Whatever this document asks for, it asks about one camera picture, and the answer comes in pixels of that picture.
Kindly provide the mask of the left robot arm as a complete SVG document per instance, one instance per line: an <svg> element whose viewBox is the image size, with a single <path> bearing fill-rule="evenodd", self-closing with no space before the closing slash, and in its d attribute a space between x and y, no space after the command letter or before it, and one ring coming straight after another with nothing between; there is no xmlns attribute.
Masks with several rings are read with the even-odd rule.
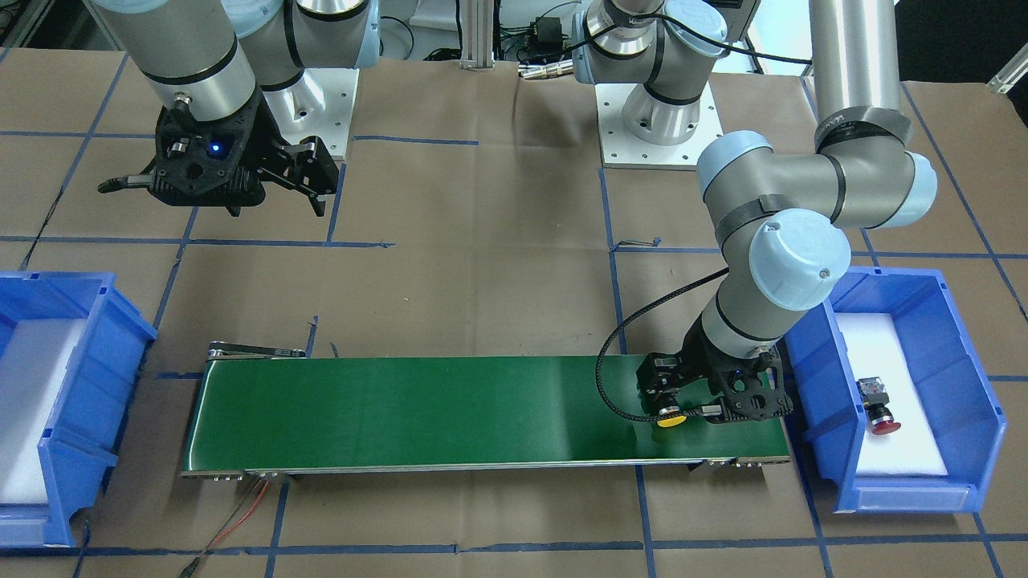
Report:
<svg viewBox="0 0 1028 578"><path fill-rule="evenodd" d="M775 153L761 134L735 131L699 154L699 191L727 266L686 286L720 281L680 351L652 352L638 367L642 414L607 395L602 345L596 389L618 417L669 427L690 416L732 423L792 413L776 345L851 266L845 231L909 226L932 208L937 172L908 149L913 127L900 106L895 4L812 1L809 14L814 150ZM577 25L577 80L634 84L623 113L633 135L687 141L713 63L730 51L715 7L595 1Z"/></svg>

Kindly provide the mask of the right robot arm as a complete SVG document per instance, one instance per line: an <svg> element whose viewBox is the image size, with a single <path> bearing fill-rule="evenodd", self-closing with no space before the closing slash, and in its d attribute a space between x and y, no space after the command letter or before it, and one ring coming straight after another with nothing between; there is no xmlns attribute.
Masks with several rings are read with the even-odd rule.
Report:
<svg viewBox="0 0 1028 578"><path fill-rule="evenodd" d="M142 188L170 207L257 207L271 182L323 216L339 169L320 134L330 103L316 70L379 59L375 1L91 1L93 14L161 99L142 172L99 193Z"/></svg>

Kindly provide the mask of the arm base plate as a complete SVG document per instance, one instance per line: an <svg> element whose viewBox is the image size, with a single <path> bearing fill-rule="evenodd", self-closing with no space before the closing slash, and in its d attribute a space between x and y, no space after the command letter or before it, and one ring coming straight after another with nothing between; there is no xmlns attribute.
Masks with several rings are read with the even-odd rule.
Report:
<svg viewBox="0 0 1028 578"><path fill-rule="evenodd" d="M603 83L595 92L605 168L694 171L724 134L710 85L684 106L654 100L641 84Z"/></svg>
<svg viewBox="0 0 1028 578"><path fill-rule="evenodd" d="M344 161L359 75L357 69L306 69L292 87L264 92L282 137L297 145L319 136L331 157Z"/></svg>

